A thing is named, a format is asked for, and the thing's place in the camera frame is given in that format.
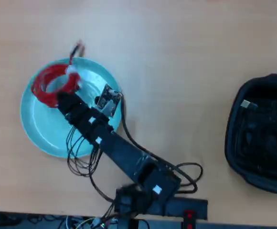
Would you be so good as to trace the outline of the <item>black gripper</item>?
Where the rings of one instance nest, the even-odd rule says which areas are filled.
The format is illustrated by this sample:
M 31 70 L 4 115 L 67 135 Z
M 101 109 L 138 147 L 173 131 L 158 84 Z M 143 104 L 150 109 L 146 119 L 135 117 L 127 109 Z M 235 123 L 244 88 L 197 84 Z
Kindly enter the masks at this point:
M 89 107 L 78 95 L 57 93 L 58 110 L 81 134 L 110 134 L 109 118 L 95 107 Z

